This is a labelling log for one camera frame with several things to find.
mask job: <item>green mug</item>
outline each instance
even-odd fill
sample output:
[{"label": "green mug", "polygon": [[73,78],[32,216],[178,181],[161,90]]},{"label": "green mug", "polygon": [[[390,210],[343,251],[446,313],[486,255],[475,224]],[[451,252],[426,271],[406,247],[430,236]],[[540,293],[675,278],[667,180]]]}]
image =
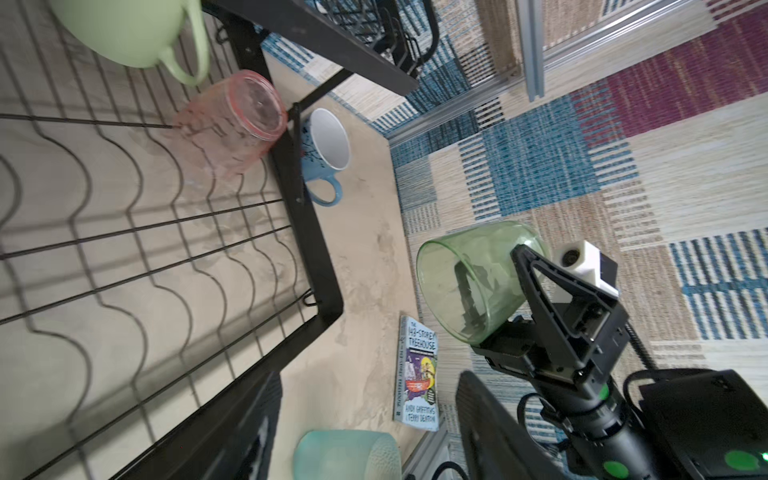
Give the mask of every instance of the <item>green mug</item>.
[{"label": "green mug", "polygon": [[[197,85],[208,75],[208,37],[200,0],[51,0],[51,10],[78,40],[128,67],[162,61],[178,81]],[[197,74],[179,66],[173,44],[189,15],[197,50]]]}]

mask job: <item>book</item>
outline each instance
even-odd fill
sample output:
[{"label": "book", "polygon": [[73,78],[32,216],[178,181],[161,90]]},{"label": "book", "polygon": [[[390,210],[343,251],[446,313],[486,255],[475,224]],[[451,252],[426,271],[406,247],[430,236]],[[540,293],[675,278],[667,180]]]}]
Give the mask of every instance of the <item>book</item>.
[{"label": "book", "polygon": [[400,317],[394,419],[437,432],[437,335],[410,316]]}]

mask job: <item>black wire rack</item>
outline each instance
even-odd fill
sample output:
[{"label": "black wire rack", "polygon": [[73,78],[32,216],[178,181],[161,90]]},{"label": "black wire rack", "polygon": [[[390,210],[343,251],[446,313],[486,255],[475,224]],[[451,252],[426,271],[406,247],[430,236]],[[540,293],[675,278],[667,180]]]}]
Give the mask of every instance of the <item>black wire rack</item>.
[{"label": "black wire rack", "polygon": [[99,57],[39,0],[0,25],[0,478],[111,478],[343,301],[288,134],[232,181],[201,180],[166,135],[216,81],[269,77],[249,22],[206,15],[196,88]]},{"label": "black wire rack", "polygon": [[373,0],[312,0],[318,12],[357,40],[386,57],[405,73],[416,76],[422,51],[403,27],[395,2]]}]

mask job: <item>black cable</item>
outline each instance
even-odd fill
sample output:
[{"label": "black cable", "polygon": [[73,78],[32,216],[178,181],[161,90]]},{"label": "black cable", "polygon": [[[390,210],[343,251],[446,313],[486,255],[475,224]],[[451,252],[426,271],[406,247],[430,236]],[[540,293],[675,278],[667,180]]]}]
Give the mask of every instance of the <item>black cable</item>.
[{"label": "black cable", "polygon": [[640,361],[643,363],[645,369],[658,370],[659,367],[656,365],[656,361],[650,356],[648,349],[645,348],[643,341],[640,340],[640,336],[634,330],[634,327],[627,322],[626,325],[624,325],[624,329],[627,330],[627,335],[629,335],[629,343],[632,345],[632,350],[634,350],[637,356],[640,357]]},{"label": "black cable", "polygon": [[432,32],[432,43],[429,44],[429,49],[426,53],[416,60],[416,67],[421,67],[432,58],[440,43],[440,27],[438,26],[437,15],[435,15],[435,7],[432,5],[432,0],[424,0],[424,11],[427,14],[429,30]]},{"label": "black cable", "polygon": [[520,399],[520,402],[518,402],[518,424],[520,424],[523,430],[525,430],[525,433],[528,433],[528,436],[531,437],[531,440],[536,442],[536,444],[540,446],[545,452],[549,453],[550,455],[557,456],[558,453],[571,446],[571,441],[565,439],[559,443],[539,442],[531,436],[531,433],[528,431],[528,427],[525,425],[525,405],[528,403],[528,400],[532,399],[533,397],[538,397],[539,399],[544,400],[544,397],[536,392],[523,395]]},{"label": "black cable", "polygon": [[465,472],[461,466],[459,466],[458,463],[454,462],[443,462],[440,464],[440,466],[435,470],[435,474],[432,476],[432,480],[437,480],[437,478],[440,476],[441,473],[443,473],[445,470],[456,470],[458,474],[462,477],[462,480],[469,480],[469,477],[467,476],[467,472]]},{"label": "black cable", "polygon": [[629,403],[629,406],[642,419],[642,411],[636,407],[632,397],[629,394],[630,383],[636,380],[652,379],[652,380],[672,380],[679,379],[684,376],[698,375],[699,373],[712,372],[711,369],[661,369],[661,370],[640,370],[638,372],[630,373],[626,379],[624,379],[624,385],[622,386],[622,392],[624,398]]}]

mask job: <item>table surface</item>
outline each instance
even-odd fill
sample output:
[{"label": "table surface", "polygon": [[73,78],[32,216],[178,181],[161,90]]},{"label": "table surface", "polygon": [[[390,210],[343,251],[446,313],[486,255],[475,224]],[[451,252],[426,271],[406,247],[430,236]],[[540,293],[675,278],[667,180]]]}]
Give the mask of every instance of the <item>table surface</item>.
[{"label": "table surface", "polygon": [[[267,56],[283,101],[313,86]],[[347,130],[350,166],[336,177],[344,197],[315,210],[344,297],[344,314],[282,372],[283,402],[270,478],[292,478],[293,450],[310,430],[364,429],[392,434],[405,461],[423,431],[392,420],[399,317],[416,317],[408,247],[387,140],[330,97],[327,108]],[[318,180],[323,198],[333,189]]]}]

